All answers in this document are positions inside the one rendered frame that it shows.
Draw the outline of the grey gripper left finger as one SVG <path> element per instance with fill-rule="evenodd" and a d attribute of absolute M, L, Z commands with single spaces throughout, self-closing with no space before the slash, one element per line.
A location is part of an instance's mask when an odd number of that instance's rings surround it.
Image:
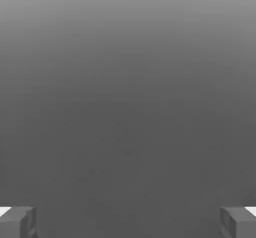
<path fill-rule="evenodd" d="M 0 238 L 38 238 L 37 209 L 14 206 L 0 216 Z"/>

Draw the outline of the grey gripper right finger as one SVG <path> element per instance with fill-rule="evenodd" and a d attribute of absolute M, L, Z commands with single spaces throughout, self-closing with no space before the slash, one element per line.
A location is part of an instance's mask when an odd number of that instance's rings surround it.
<path fill-rule="evenodd" d="M 256 206 L 221 207 L 220 238 L 256 238 Z"/>

